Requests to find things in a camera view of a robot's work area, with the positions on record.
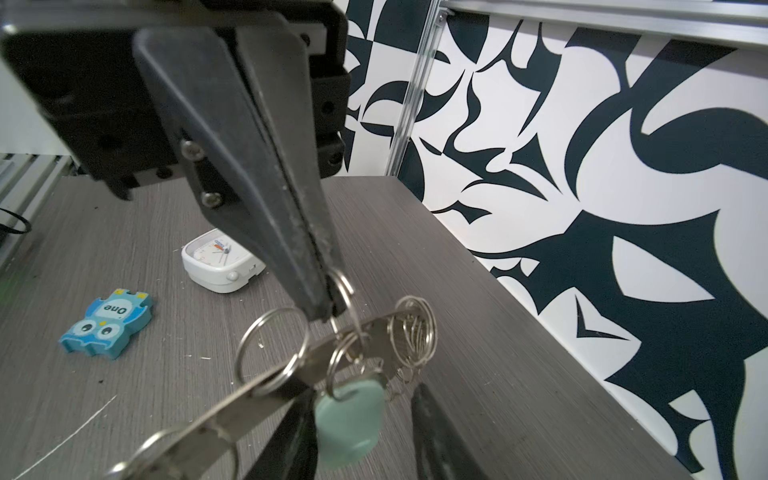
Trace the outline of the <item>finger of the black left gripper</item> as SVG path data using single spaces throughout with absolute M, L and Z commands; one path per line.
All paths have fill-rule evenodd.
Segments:
M 301 217 L 291 240 L 302 239 L 307 254 L 290 280 L 304 282 L 291 298 L 308 315 L 341 315 L 347 310 L 331 274 L 342 256 L 326 197 L 321 186 L 312 111 L 309 56 L 303 40 L 278 13 L 260 13 L 257 23 L 236 30 L 237 54 L 254 106 L 275 147 L 288 195 Z

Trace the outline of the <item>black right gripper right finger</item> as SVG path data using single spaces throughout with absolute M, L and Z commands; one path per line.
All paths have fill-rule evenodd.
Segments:
M 488 479 L 428 386 L 411 399 L 418 479 Z

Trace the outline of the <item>silver keyring with keys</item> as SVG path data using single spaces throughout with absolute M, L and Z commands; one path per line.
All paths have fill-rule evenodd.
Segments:
M 347 306 L 349 326 L 331 318 L 331 335 L 318 342 L 305 329 L 288 360 L 246 379 L 243 361 L 257 334 L 270 323 L 300 312 L 283 307 L 261 315 L 237 348 L 237 390 L 190 424 L 147 438 L 106 478 L 201 479 L 220 460 L 228 459 L 232 478 L 239 479 L 244 469 L 241 439 L 273 414 L 286 414 L 308 390 L 316 391 L 317 467 L 342 467 L 367 455 L 378 442 L 390 397 L 417 377 L 434 356 L 437 321 L 428 301 L 413 295 L 401 298 L 394 312 L 363 321 L 352 304 L 354 289 L 349 280 L 339 272 L 332 279 Z

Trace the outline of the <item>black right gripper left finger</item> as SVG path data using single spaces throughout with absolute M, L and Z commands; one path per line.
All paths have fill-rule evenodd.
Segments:
M 313 480 L 318 462 L 314 413 L 316 391 L 298 396 L 286 412 L 245 480 Z

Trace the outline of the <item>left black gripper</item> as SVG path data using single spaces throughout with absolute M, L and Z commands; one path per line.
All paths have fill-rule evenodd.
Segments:
M 264 11 L 307 46 L 318 167 L 333 176 L 351 81 L 348 20 L 331 1 L 5 1 L 1 58 L 81 170 L 121 199 L 182 176 L 168 140 L 196 144 L 202 158 L 180 164 L 204 217 L 308 300 L 288 278 L 307 245 L 281 231 L 301 217 L 237 54 L 235 28 Z M 152 27 L 165 25 L 182 27 Z

